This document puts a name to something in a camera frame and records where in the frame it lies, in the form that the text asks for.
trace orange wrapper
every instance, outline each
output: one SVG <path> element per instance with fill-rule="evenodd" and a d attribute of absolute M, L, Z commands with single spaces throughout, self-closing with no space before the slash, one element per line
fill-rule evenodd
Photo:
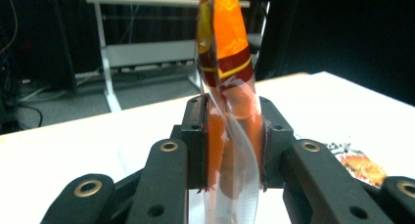
<path fill-rule="evenodd" d="M 206 223 L 253 223 L 263 122 L 239 0 L 201 0 L 197 35 L 209 95 Z"/>

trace gray floor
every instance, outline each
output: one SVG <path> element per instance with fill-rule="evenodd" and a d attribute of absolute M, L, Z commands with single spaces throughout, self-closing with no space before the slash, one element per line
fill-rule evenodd
<path fill-rule="evenodd" d="M 195 95 L 200 90 L 188 79 L 194 70 L 194 66 L 174 66 L 114 72 L 115 94 L 123 110 Z M 110 112 L 103 92 L 105 82 L 98 72 L 88 73 L 77 80 L 83 83 L 75 92 L 46 89 L 32 96 L 31 93 L 44 86 L 35 82 L 23 84 L 21 100 L 24 100 L 24 105 L 41 111 L 42 126 Z M 35 128 L 40 116 L 34 110 L 19 108 L 17 119 L 23 128 Z"/>

